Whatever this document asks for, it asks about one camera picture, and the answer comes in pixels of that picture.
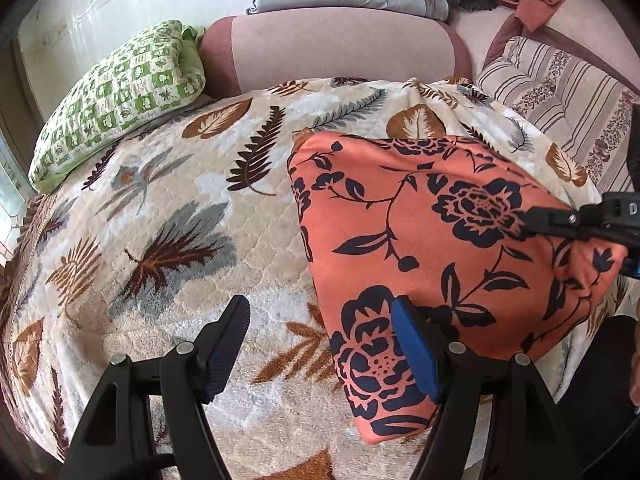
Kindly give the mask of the person's right hand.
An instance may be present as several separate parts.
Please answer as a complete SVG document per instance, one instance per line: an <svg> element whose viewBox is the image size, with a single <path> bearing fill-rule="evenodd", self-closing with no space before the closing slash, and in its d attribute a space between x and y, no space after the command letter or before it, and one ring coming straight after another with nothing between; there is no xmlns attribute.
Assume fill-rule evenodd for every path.
<svg viewBox="0 0 640 480"><path fill-rule="evenodd" d="M637 408L640 406L640 302L637 302L638 321L634 328L634 354L631 358L629 397Z"/></svg>

